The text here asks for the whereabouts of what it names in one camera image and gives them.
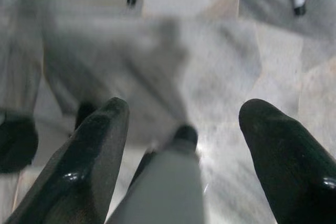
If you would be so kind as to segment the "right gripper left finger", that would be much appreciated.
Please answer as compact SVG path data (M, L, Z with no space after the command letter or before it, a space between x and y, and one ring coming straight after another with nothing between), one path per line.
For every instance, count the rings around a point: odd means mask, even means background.
M129 106L108 100L50 158L7 223L104 223L120 171Z

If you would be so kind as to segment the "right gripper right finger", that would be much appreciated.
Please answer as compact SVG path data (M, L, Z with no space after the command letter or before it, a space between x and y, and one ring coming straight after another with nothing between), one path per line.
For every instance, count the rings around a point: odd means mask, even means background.
M297 120L261 99L239 126L278 223L335 223L335 159Z

